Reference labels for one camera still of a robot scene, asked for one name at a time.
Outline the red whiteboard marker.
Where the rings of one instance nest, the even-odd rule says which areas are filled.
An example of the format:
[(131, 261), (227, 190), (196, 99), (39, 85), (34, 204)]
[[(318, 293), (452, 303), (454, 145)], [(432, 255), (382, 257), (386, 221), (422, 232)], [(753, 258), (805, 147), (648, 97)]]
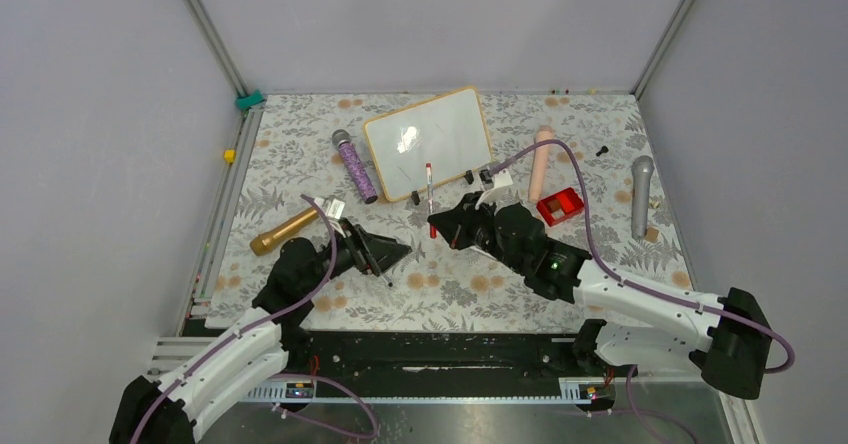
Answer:
[[(434, 212), (434, 199), (433, 199), (433, 173), (432, 173), (432, 164), (427, 162), (425, 164), (425, 178), (426, 178), (426, 192), (427, 192), (427, 210), (428, 216), (431, 216)], [(436, 239), (438, 237), (437, 229), (429, 223), (429, 236), (431, 239)]]

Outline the yellow framed whiteboard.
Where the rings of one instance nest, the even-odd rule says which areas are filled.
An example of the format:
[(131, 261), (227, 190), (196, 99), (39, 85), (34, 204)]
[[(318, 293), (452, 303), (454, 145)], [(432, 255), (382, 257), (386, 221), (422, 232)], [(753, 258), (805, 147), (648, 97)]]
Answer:
[(403, 201), (432, 183), (443, 185), (493, 160), (481, 98), (460, 88), (374, 117), (363, 124), (383, 195)]

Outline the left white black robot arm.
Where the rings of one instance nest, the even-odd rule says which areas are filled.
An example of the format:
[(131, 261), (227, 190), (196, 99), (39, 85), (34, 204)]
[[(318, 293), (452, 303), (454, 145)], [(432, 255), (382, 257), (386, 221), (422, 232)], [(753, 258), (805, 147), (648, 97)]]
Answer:
[(321, 248), (306, 238), (289, 240), (265, 286), (234, 325), (162, 377), (140, 376), (127, 385), (109, 442), (198, 442), (259, 383), (281, 371), (296, 375), (307, 368), (313, 350), (302, 323), (323, 285), (351, 269), (380, 277), (410, 251), (409, 245), (347, 219)]

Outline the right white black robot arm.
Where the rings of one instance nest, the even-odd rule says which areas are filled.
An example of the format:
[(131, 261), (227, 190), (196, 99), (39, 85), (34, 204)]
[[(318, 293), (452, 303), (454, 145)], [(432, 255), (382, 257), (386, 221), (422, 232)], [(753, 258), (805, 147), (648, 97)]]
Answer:
[(609, 366), (644, 365), (693, 372), (713, 388), (755, 400), (761, 392), (773, 337), (753, 294), (724, 296), (638, 284), (590, 252), (547, 235), (522, 204), (481, 204), (475, 193), (427, 219), (454, 250), (477, 248), (521, 276), (535, 294), (596, 306), (643, 323), (601, 323), (573, 350), (575, 366), (597, 376)]

